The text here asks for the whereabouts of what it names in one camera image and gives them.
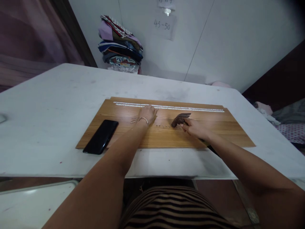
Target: smartphone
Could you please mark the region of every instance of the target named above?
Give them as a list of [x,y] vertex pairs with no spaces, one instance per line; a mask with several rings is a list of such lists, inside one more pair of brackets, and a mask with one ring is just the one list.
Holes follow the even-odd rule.
[[91,140],[83,150],[83,153],[102,154],[107,147],[112,135],[115,132],[119,122],[104,120],[95,132]]

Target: floor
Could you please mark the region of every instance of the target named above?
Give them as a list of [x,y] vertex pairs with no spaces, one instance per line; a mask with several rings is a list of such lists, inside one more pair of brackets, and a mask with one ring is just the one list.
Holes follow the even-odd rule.
[[[59,177],[15,177],[0,179],[0,192],[71,180]],[[140,179],[128,179],[124,189],[135,187]],[[224,218],[243,229],[258,229],[256,212],[241,183],[236,180],[197,180],[195,186]]]

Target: gold bracelet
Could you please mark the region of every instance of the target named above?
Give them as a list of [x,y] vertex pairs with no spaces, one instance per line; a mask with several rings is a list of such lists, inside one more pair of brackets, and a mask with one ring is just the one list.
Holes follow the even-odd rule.
[[[140,121],[141,118],[144,118],[144,117],[140,117],[140,118],[139,118],[139,121]],[[148,126],[148,120],[147,120],[147,118],[144,118],[144,119],[146,120],[147,126]]]

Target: paper sign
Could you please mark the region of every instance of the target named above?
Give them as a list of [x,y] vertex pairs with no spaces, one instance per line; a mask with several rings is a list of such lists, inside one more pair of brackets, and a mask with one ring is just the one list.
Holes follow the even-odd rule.
[[175,0],[158,0],[158,7],[176,10]]
[[153,21],[150,22],[152,33],[167,40],[173,40],[173,30],[176,25],[176,16],[167,16],[163,12],[156,12]]

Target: metal strip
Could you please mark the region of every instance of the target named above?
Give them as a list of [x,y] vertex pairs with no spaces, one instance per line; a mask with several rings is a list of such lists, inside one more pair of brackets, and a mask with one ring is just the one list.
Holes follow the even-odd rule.
[[[148,104],[139,104],[139,103],[125,103],[125,102],[113,102],[118,106],[127,106],[127,107],[144,107]],[[206,109],[206,108],[189,108],[189,107],[172,107],[172,106],[162,106],[162,105],[152,105],[158,109],[169,109],[169,110],[189,110],[189,111],[206,111],[206,112],[224,112],[222,109]]]

